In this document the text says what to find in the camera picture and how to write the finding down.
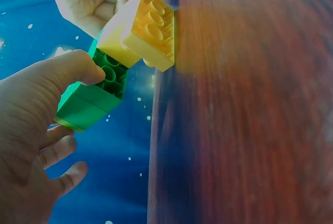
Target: yellow lego brick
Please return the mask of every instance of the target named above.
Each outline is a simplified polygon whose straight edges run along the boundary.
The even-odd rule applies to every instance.
[[[174,11],[162,0],[129,0],[97,47],[128,68],[143,58],[164,72],[175,63]]]
[[[129,0],[105,25],[98,40],[97,48],[127,68],[131,68],[141,57],[120,42],[124,28],[134,21],[140,0]]]

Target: green block tubes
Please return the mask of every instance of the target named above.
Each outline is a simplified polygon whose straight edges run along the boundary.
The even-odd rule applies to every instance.
[[[100,66],[105,80],[93,86],[77,82],[61,97],[55,121],[82,132],[117,107],[123,100],[128,68],[96,48],[95,40],[89,50],[93,61]]]

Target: toy block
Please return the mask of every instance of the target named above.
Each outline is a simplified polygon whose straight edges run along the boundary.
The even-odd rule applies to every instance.
[[[96,48],[94,40],[89,50],[93,61],[106,77],[92,86],[79,82],[63,93],[55,121],[77,132],[83,132],[99,121],[123,100],[128,68]]]
[[[141,58],[164,72],[175,64],[174,11],[163,0],[129,0],[104,27],[97,48],[131,68]]]
[[[55,121],[77,132],[87,130],[107,112],[71,94],[59,108]]]

